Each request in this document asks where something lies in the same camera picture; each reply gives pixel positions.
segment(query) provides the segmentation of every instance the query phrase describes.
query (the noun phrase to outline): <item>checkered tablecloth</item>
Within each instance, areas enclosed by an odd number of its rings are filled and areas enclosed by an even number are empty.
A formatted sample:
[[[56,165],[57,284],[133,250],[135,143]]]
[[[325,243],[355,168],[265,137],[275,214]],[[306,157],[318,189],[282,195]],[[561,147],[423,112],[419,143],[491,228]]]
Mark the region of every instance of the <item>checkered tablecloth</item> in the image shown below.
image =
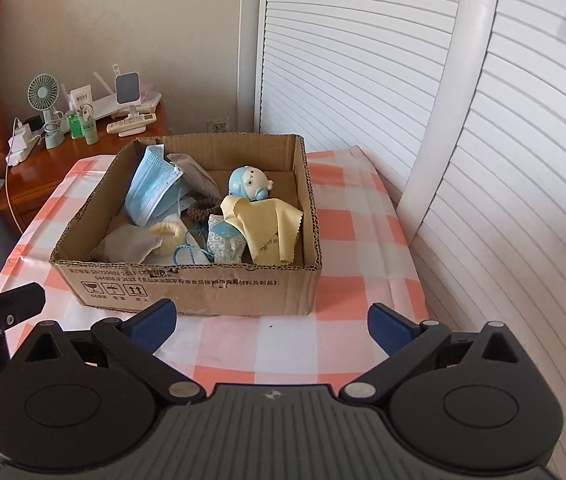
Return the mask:
[[[131,314],[81,306],[48,263],[68,221],[85,203],[114,157],[80,160],[43,206],[0,275],[0,292],[38,282],[40,316],[7,332],[13,352],[42,319],[83,330],[103,317]],[[381,301],[413,320],[425,299],[394,206],[359,148],[308,154],[316,200],[323,273],[309,316],[180,316],[157,357],[203,384],[217,382],[343,384],[386,355],[367,334],[367,308]]]

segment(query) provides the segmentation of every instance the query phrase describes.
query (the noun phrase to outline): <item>blue gripper pad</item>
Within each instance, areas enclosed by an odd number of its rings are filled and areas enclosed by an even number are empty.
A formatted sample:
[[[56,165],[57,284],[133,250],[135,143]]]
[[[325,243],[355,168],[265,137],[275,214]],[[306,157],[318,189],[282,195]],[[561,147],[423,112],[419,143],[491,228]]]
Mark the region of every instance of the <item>blue gripper pad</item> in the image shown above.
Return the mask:
[[[367,311],[367,331],[388,355],[395,354],[420,333],[416,323],[383,303],[374,303]]]
[[[121,324],[121,332],[153,354],[176,329],[176,307],[170,300],[159,300]]]

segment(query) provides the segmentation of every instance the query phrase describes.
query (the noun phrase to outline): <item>blue and white toy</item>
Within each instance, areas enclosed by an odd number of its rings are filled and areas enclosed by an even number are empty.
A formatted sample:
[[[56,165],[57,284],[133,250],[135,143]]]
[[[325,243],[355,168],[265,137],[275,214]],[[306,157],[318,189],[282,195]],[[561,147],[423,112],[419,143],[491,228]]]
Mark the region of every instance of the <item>blue and white toy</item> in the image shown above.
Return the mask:
[[[265,200],[269,196],[274,183],[252,166],[236,168],[230,175],[230,195],[242,196],[249,201]]]

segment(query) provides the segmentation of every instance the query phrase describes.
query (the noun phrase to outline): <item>white louvered door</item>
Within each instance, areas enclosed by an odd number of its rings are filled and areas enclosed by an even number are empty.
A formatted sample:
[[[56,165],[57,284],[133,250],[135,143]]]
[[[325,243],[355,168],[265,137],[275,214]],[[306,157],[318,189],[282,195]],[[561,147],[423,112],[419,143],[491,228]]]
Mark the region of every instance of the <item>white louvered door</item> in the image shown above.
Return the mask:
[[[428,304],[474,330],[502,319],[540,366],[565,425],[566,0],[498,0],[470,113],[412,243]]]
[[[458,0],[266,0],[260,131],[359,145],[401,191],[438,91]]]

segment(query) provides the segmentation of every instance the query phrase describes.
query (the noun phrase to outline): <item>cardboard box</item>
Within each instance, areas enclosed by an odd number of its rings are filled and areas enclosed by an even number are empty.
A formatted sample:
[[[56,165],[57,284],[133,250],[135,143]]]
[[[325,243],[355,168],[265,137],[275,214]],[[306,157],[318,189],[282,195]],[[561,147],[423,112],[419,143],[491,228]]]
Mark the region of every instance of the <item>cardboard box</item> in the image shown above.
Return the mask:
[[[132,177],[150,144],[165,154],[187,153],[227,194],[232,171],[254,166],[274,181],[271,197],[303,211],[290,266],[254,264],[159,267],[89,262],[122,208]],[[296,135],[190,134],[137,139],[119,152],[86,204],[70,221],[50,263],[86,305],[138,312],[169,298],[184,314],[276,316],[307,314],[321,275],[316,206],[303,139]]]

